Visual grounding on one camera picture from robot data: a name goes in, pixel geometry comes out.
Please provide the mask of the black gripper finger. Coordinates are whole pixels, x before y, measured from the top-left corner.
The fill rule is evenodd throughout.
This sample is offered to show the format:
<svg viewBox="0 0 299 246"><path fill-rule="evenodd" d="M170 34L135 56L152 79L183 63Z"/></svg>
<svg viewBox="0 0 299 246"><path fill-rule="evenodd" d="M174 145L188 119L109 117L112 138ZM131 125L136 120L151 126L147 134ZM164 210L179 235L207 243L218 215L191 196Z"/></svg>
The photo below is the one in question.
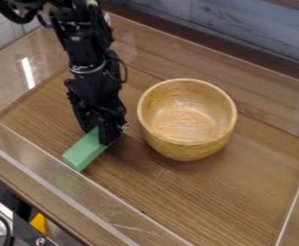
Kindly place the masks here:
<svg viewBox="0 0 299 246"><path fill-rule="evenodd" d="M97 113L80 107L75 107L73 112L83 131L88 133L96 127Z"/></svg>
<svg viewBox="0 0 299 246"><path fill-rule="evenodd" d="M124 132L125 120L123 118L97 118L99 141L109 145Z"/></svg>

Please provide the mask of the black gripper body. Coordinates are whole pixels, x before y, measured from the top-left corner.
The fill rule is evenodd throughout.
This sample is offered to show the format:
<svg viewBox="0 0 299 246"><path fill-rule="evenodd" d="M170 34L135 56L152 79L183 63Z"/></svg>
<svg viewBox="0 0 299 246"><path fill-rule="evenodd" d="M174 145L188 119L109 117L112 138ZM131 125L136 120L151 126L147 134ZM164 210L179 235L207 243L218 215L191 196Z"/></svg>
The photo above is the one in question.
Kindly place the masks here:
<svg viewBox="0 0 299 246"><path fill-rule="evenodd" d="M97 113L96 127L99 117L124 119L125 106L119 99L124 83L120 67L100 65L91 68L71 65L69 71L75 78L67 79L64 85L72 109L80 107L93 110Z"/></svg>

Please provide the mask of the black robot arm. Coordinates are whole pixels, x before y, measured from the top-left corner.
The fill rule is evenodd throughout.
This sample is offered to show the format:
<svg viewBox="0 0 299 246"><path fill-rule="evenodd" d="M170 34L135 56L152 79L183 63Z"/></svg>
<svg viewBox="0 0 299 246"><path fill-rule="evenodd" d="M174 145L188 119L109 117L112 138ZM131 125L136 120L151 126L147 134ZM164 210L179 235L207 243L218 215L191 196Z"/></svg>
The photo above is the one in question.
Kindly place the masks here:
<svg viewBox="0 0 299 246"><path fill-rule="evenodd" d="M73 75L64 85L80 127L96 130L99 142L111 144L127 126L119 92L128 71L112 49L113 30L101 0L0 0L0 13L16 24L37 20L53 30Z"/></svg>

